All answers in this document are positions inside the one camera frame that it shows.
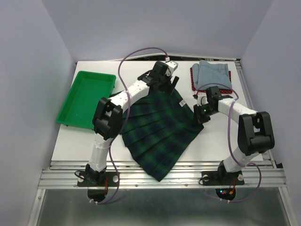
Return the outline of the green navy plaid skirt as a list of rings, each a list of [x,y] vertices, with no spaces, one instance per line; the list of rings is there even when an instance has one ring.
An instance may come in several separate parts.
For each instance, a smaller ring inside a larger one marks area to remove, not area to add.
[[[193,111],[177,90],[157,91],[130,107],[121,132],[125,147],[137,164],[161,181],[204,126],[192,126]]]

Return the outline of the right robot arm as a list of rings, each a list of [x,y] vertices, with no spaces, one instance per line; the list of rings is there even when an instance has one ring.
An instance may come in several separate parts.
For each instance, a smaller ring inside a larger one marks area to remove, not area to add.
[[[228,123],[238,125],[238,146],[230,156],[221,161],[216,171],[202,171],[199,183],[204,186],[243,185],[242,169],[253,166],[251,160],[275,146],[274,133],[268,112],[257,112],[239,104],[230,95],[223,95],[217,86],[206,89],[206,100],[193,106],[194,126],[209,122],[211,116],[222,113]]]

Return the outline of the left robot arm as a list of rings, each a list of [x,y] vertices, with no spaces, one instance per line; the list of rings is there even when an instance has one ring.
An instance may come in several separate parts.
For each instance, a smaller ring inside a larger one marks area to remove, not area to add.
[[[179,80],[173,73],[178,63],[166,60],[157,61],[153,68],[140,75],[137,80],[124,91],[110,98],[101,98],[97,104],[92,124],[95,140],[92,155],[85,167],[84,179],[93,185],[101,185],[105,180],[107,155],[114,138],[124,126],[123,113],[130,112],[132,104],[146,97],[151,91],[161,91],[171,94]]]

